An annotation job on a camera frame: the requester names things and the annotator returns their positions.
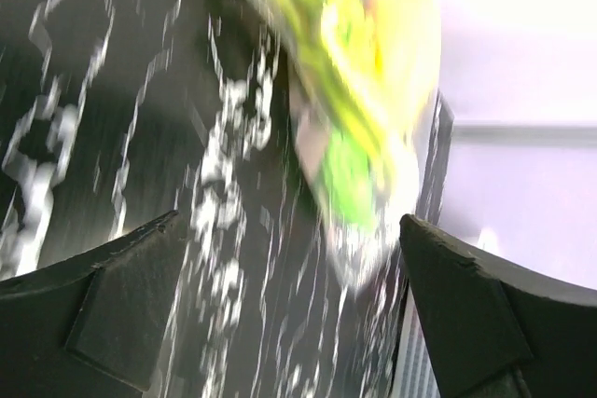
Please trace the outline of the yellow fake bell pepper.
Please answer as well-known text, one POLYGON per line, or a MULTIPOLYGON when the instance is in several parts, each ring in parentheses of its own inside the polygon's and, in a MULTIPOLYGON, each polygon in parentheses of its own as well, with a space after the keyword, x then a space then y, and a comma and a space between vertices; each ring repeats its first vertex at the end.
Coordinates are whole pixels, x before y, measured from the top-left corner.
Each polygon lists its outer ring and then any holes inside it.
POLYGON ((437 0, 326 0, 321 36, 369 126, 411 131, 438 83, 437 0))

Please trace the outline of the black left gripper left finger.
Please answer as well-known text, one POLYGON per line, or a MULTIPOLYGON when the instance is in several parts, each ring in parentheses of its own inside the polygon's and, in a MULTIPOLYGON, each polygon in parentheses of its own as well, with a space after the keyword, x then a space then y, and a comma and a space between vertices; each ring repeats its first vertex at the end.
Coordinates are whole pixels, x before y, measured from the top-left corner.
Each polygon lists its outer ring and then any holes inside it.
POLYGON ((1 283, 4 397, 149 391, 179 277, 179 214, 1 283))

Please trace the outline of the green fake celery stalks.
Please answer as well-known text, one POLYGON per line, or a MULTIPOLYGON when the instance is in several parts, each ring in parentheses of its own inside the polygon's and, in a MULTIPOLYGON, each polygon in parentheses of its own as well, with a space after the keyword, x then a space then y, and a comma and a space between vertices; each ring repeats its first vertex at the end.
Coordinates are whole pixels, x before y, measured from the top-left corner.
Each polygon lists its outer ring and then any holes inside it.
POLYGON ((326 0, 262 0, 312 104, 329 126, 321 177, 326 203, 342 222, 371 230, 395 177, 388 133, 372 129, 326 52, 321 19, 326 0))

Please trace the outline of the clear zip top bag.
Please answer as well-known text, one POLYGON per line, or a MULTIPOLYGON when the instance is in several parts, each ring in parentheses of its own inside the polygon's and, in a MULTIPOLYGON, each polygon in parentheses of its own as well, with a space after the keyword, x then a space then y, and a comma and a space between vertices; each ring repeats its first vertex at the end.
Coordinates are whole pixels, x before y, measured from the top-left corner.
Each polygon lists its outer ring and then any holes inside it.
POLYGON ((438 84, 437 0, 248 0, 298 88, 292 135, 340 284, 359 292, 395 250, 422 181, 416 137, 438 84))

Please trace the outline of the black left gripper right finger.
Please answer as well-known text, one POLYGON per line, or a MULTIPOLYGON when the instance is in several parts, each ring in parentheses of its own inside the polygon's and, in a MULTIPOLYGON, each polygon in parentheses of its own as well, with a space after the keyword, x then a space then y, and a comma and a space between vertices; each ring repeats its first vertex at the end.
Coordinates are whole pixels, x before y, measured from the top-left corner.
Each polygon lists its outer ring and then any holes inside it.
POLYGON ((400 246, 441 396, 595 396, 595 291, 410 214, 400 246))

